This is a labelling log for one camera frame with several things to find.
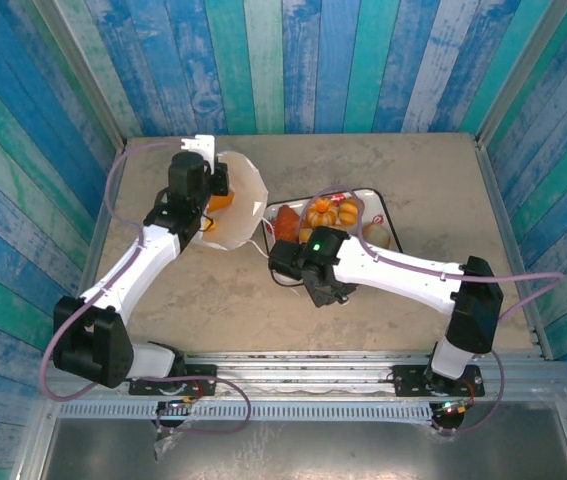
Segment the white flower-print paper bag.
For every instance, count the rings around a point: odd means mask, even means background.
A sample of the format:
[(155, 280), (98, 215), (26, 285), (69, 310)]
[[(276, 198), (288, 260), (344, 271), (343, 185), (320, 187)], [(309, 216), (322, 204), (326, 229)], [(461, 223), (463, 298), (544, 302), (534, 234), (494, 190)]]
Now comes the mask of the white flower-print paper bag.
[(212, 196), (203, 219), (202, 232), (193, 242), (200, 246), (231, 251), (247, 243), (264, 216), (268, 191), (259, 170), (243, 154), (221, 152), (217, 159), (227, 165), (228, 196)]

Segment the orange pumpkin-shaped fake bread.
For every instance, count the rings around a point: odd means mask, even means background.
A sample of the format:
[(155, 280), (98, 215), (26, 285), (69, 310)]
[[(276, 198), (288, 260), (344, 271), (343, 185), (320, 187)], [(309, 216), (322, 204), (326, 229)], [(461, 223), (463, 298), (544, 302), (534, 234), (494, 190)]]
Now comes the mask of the orange pumpkin-shaped fake bread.
[(310, 227), (331, 227), (337, 223), (338, 207), (327, 197), (316, 199), (307, 209), (305, 220)]

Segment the pale fake bun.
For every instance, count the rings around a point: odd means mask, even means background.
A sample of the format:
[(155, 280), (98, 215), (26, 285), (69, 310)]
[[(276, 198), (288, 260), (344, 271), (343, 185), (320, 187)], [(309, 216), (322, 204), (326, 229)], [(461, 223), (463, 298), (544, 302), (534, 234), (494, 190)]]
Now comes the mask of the pale fake bun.
[(370, 245), (389, 249), (392, 244), (392, 234), (384, 226), (378, 223), (368, 223), (362, 227), (363, 239)]

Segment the red-orange fake croissant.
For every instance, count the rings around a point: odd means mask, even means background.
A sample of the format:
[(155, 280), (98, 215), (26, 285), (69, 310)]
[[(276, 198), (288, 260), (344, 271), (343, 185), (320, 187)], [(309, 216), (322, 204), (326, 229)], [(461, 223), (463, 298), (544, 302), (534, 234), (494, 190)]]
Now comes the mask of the red-orange fake croissant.
[(296, 243), (298, 241), (299, 214), (289, 205), (282, 205), (277, 212), (274, 222), (275, 240)]

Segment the white strawberry-print tray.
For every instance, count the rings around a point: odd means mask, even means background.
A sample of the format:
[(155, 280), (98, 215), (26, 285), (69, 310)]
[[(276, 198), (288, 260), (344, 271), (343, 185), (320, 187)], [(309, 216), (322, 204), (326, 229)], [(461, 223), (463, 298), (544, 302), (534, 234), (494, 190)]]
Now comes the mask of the white strawberry-print tray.
[[(399, 240), (399, 237), (397, 236), (396, 229), (382, 195), (377, 190), (372, 188), (357, 188), (354, 189), (354, 192), (365, 205), (365, 210), (362, 215), (363, 225), (365, 226), (369, 223), (376, 223), (384, 227), (390, 232), (390, 246), (387, 248), (392, 251), (403, 253), (401, 242)], [(351, 195), (346, 191), (338, 191), (327, 195), (327, 197), (337, 206), (339, 206), (346, 198), (350, 196)], [(286, 201), (272, 202), (267, 205), (264, 214), (265, 217), (263, 220), (264, 223), (262, 224), (263, 240), (266, 253), (269, 254), (275, 244), (273, 225), (275, 223), (280, 207), (283, 205), (288, 205), (300, 216), (303, 208), (311, 198), (312, 197), (310, 196)], [(354, 226), (348, 226), (347, 231), (351, 235), (356, 234), (356, 228), (354, 228)], [(272, 270), (270, 270), (270, 275), (272, 277), (272, 280), (279, 286), (303, 286), (300, 281), (286, 277)]]

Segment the shiny metal plate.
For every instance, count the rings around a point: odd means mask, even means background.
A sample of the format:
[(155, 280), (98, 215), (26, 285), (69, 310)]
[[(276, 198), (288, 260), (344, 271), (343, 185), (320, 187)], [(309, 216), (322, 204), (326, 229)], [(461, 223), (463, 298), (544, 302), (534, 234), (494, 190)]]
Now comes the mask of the shiny metal plate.
[(162, 461), (146, 421), (60, 422), (43, 480), (567, 480), (547, 410), (509, 408), (469, 435), (396, 423), (254, 422), (227, 437), (183, 435)]

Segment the small circuit board with LEDs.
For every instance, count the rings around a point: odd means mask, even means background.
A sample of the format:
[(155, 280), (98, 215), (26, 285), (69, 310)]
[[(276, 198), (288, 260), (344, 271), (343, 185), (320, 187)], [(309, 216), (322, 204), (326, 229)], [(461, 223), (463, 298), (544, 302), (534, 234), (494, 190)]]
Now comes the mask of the small circuit board with LEDs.
[(432, 427), (443, 436), (451, 436), (461, 427), (465, 414), (474, 407), (474, 398), (462, 398), (457, 400), (443, 400), (429, 404), (432, 416)]
[(159, 402), (154, 420), (156, 431), (161, 434), (174, 433), (185, 423), (197, 403), (198, 399), (193, 397)]

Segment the crumpled clear plastic piece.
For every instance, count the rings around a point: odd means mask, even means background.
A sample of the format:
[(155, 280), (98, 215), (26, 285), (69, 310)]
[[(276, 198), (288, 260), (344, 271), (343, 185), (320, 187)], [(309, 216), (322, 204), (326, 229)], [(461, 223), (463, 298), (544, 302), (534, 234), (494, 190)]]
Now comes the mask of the crumpled clear plastic piece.
[(182, 436), (183, 434), (175, 429), (158, 431), (153, 447), (155, 460), (162, 461), (170, 452), (174, 451)]

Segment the aluminium table side rail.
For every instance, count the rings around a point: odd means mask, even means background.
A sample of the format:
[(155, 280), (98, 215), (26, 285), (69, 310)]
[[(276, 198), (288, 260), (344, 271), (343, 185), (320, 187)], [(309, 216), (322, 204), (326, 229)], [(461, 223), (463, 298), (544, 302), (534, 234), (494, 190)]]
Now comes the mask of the aluminium table side rail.
[[(125, 147), (123, 151), (115, 158), (112, 168), (107, 176), (103, 203), (105, 208), (107, 209), (107, 212), (112, 218), (116, 216), (116, 213), (113, 207), (111, 190), (115, 183), (117, 169), (125, 161), (129, 153), (129, 149)], [(55, 327), (55, 332), (46, 350), (46, 355), (52, 354), (59, 348), (59, 344), (66, 337), (66, 333), (77, 321), (81, 320), (82, 317), (89, 311), (89, 309), (107, 292), (108, 286), (103, 283), (95, 285), (94, 288), (95, 291), (89, 295), (86, 295), (85, 297), (80, 297), (78, 299), (70, 298), (70, 315), (65, 320), (63, 320), (58, 327)]]
[[(480, 145), (477, 141), (474, 142), (474, 149), (482, 179), (485, 184), (485, 189), (500, 232), (510, 270), (514, 276), (523, 275), (526, 271), (510, 224), (507, 210), (493, 173), (487, 149)], [(520, 308), (520, 311), (525, 315), (528, 329), (531, 332), (531, 337), (535, 344), (534, 349), (544, 360), (553, 360), (553, 354), (547, 340), (544, 326), (534, 301), (530, 300), (526, 305)]]

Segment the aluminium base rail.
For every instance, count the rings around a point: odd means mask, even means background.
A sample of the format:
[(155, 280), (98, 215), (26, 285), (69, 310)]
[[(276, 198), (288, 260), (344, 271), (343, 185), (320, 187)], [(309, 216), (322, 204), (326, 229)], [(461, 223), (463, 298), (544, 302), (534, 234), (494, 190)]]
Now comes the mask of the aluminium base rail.
[[(497, 353), (504, 369), (505, 401), (567, 395), (567, 365), (537, 351)], [(388, 400), (394, 396), (392, 368), (425, 364), (416, 351), (215, 352), (191, 354), (187, 365), (214, 365), (217, 376), (259, 400)]]

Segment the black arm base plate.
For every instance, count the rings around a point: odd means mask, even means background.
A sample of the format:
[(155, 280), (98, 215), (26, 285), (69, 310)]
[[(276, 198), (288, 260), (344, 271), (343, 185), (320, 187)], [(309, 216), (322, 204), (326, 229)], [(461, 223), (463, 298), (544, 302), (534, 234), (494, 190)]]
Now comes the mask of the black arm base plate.
[(130, 380), (128, 393), (132, 396), (182, 396), (201, 398), (215, 393), (216, 383), (208, 376), (216, 376), (218, 367), (213, 364), (190, 364), (185, 366), (184, 375), (194, 376), (187, 382), (151, 382)]
[(426, 365), (395, 365), (391, 383), (398, 397), (483, 397), (485, 387), (481, 370), (467, 365), (459, 379), (431, 373)]

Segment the aluminium frame post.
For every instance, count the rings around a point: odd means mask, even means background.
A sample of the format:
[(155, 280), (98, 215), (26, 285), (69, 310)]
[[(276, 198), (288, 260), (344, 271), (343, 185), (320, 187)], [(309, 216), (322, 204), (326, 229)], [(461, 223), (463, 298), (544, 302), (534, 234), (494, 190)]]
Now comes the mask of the aluminium frame post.
[(96, 116), (103, 126), (109, 140), (117, 150), (125, 146), (125, 138), (121, 134), (112, 111), (98, 85), (97, 79), (82, 52), (69, 21), (61, 10), (59, 0), (33, 0), (51, 35), (85, 92)]
[(507, 72), (501, 88), (477, 130), (475, 142), (480, 148), (486, 148), (494, 137), (497, 128), (566, 12), (567, 0), (548, 0), (542, 14), (533, 24), (533, 29), (522, 43), (520, 52), (515, 56), (512, 67)]

